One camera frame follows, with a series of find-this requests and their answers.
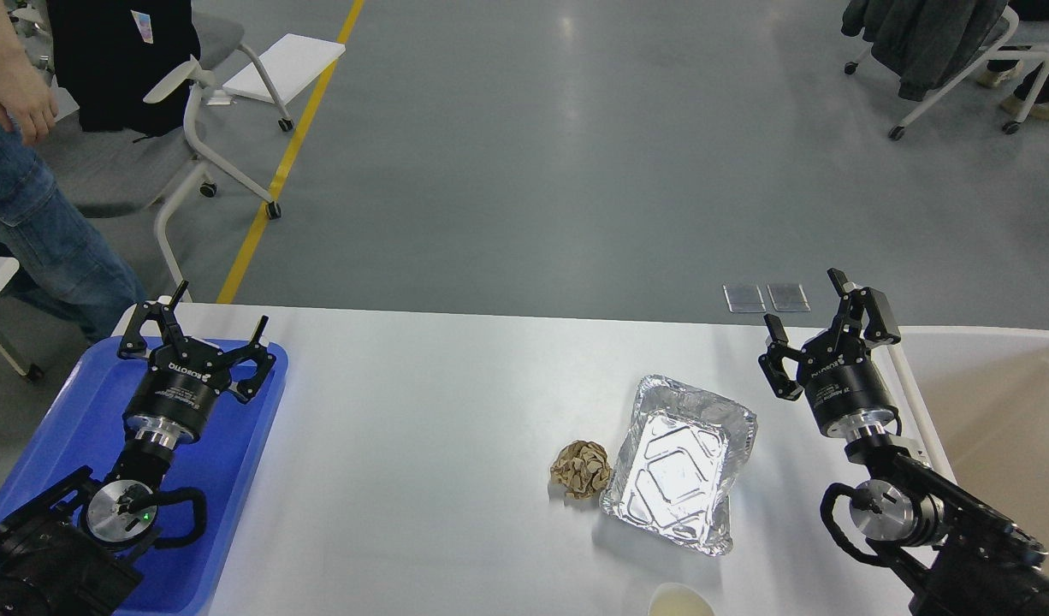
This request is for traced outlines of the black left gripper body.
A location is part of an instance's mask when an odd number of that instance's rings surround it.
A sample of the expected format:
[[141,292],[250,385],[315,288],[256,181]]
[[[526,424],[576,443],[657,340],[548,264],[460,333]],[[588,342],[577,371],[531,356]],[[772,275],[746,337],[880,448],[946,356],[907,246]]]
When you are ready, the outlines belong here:
[[152,433],[164,446],[196,443],[220,394],[234,382],[236,363],[222,347],[199,339],[154,348],[122,415],[126,437]]

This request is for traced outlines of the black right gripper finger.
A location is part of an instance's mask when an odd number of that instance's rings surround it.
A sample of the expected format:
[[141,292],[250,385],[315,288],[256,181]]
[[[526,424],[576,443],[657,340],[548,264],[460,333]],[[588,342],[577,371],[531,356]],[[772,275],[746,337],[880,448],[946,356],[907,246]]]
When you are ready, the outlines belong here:
[[903,336],[884,293],[873,286],[858,286],[841,269],[827,269],[839,307],[828,330],[829,353],[870,353],[873,348],[896,346]]
[[784,362],[794,360],[798,365],[805,362],[805,354],[798,348],[790,347],[782,319],[774,313],[763,316],[767,326],[768,337],[766,351],[759,355],[758,364],[776,398],[796,401],[802,394],[802,385],[787,374]]

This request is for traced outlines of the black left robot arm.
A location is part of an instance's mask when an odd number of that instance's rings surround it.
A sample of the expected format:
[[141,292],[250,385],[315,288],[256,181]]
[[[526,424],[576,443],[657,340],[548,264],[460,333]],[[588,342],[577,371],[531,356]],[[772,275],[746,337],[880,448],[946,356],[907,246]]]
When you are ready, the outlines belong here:
[[172,299],[82,356],[0,488],[0,615],[186,615],[219,577],[288,358]]

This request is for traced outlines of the bystander hand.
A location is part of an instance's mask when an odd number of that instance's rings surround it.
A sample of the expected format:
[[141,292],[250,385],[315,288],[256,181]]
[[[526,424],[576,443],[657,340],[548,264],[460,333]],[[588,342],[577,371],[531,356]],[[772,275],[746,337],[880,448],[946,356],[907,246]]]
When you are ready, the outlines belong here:
[[19,130],[23,145],[46,139],[56,125],[58,105],[27,57],[0,58],[0,125]]

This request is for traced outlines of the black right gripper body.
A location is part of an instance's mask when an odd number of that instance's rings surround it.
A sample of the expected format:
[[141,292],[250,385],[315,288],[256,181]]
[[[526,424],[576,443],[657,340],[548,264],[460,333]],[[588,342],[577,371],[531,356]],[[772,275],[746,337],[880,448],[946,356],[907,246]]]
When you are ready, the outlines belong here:
[[864,341],[822,332],[802,351],[796,379],[822,436],[854,438],[862,426],[885,430],[897,408]]

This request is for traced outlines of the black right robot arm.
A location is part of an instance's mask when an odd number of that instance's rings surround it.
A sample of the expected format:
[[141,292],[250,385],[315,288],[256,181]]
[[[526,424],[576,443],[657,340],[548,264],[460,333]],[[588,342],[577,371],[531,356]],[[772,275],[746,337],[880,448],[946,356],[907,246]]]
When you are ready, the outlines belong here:
[[853,560],[892,570],[911,591],[913,615],[1049,615],[1044,545],[889,430],[900,415],[872,360],[874,348],[901,340],[885,294],[841,269],[828,276],[839,296],[830,326],[794,348],[768,313],[758,363],[776,397],[805,398],[822,436],[842,438],[848,460],[866,468],[856,487],[826,488],[829,535]]

